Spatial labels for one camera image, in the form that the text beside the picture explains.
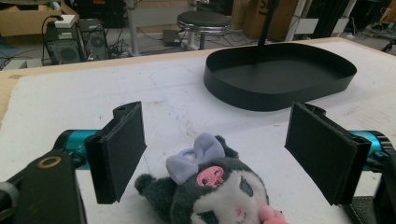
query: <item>black stool seat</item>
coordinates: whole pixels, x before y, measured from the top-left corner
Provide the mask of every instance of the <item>black stool seat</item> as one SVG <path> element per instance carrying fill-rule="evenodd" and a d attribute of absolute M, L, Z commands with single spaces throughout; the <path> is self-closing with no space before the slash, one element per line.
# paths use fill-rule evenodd
<path fill-rule="evenodd" d="M 177 16 L 177 25 L 195 33 L 220 33 L 230 30 L 231 20 L 210 11 L 186 11 Z"/>

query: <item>plush toy eye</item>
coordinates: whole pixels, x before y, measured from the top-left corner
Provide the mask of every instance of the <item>plush toy eye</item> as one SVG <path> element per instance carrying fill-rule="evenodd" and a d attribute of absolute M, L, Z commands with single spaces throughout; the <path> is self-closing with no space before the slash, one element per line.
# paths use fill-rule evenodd
<path fill-rule="evenodd" d="M 241 176 L 241 183 L 239 183 L 239 188 L 244 191 L 247 196 L 252 197 L 253 196 L 253 189 L 249 185 L 249 183 L 246 181 L 244 177 Z"/>
<path fill-rule="evenodd" d="M 213 211 L 207 211 L 197 214 L 206 224 L 219 224 L 219 220 Z"/>

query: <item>stool leg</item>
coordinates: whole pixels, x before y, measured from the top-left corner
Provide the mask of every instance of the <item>stool leg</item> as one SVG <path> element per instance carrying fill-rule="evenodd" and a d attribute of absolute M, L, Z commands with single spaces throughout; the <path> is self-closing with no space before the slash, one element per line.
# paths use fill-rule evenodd
<path fill-rule="evenodd" d="M 205 36 L 206 34 L 201 34 L 201 38 L 199 40 L 199 49 L 204 49 L 205 45 Z"/>

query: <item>black pole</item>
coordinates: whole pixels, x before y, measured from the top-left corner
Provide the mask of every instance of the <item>black pole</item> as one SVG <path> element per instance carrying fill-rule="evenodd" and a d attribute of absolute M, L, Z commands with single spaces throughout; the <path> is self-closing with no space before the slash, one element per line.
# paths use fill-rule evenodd
<path fill-rule="evenodd" d="M 269 0 L 268 11 L 265 16 L 264 25 L 262 26 L 262 34 L 260 35 L 258 46 L 262 46 L 265 44 L 265 39 L 268 36 L 268 31 L 271 26 L 271 21 L 272 21 L 272 18 L 274 17 L 275 10 L 277 8 L 278 3 L 279 3 L 279 0 Z"/>

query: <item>stool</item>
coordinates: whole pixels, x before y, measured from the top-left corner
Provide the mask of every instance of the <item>stool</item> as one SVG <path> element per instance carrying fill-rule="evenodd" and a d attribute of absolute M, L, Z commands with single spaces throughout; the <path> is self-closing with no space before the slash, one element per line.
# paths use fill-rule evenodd
<path fill-rule="evenodd" d="M 177 25 L 186 31 L 200 34 L 199 49 L 205 46 L 206 34 L 221 34 L 231 28 L 231 20 L 224 15 L 211 11 L 186 11 L 177 16 Z M 193 35 L 187 47 L 193 46 Z"/>

